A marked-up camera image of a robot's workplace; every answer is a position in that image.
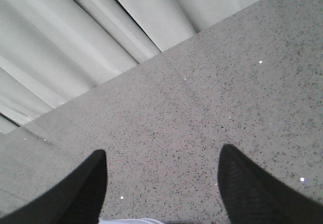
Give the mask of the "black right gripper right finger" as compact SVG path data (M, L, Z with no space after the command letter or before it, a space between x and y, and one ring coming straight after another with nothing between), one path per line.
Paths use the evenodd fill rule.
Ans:
M322 205L279 181L225 144L218 185L231 223L322 223Z

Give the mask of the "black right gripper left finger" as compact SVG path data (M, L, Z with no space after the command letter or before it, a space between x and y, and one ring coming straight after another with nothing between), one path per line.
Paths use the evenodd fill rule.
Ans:
M1 223L98 223L107 184L106 153L92 152L50 190Z

